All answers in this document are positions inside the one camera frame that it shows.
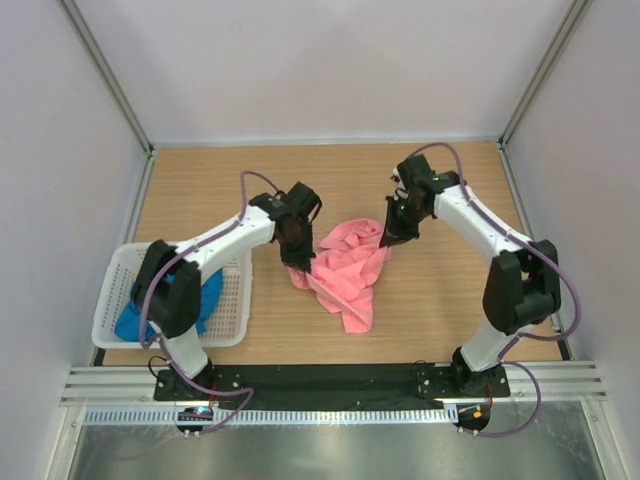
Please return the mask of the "pink t shirt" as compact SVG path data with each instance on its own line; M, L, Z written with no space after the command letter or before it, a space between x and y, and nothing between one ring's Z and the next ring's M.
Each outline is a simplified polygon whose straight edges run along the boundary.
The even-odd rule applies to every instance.
M311 290L331 314L340 314L344 331L364 334L374 319L374 284L391 257L389 247L379 245L383 226L361 218L338 224L314 243L311 271L288 270L294 287Z

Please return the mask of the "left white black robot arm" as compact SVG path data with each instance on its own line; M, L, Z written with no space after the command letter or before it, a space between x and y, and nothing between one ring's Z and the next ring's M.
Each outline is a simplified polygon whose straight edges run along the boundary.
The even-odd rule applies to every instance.
M187 398L204 398L215 382L196 329L202 284L237 256L274 242L284 266L310 272L312 222L321 208L319 195L301 182L252 199L243 193L239 213L222 224L176 244L148 246L131 291L140 312L138 340L144 348L159 343Z

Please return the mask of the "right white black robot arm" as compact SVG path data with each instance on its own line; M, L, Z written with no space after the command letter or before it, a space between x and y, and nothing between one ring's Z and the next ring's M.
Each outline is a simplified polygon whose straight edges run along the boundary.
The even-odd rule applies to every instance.
M488 266L482 297L485 319L451 360L453 389L476 396L496 376L513 344L559 309L560 278L552 267L557 249L548 240L534 242L513 230L458 173L436 173L422 154L399 163L391 178L396 188L386 199L381 246L418 238L420 223L431 217L457 231Z

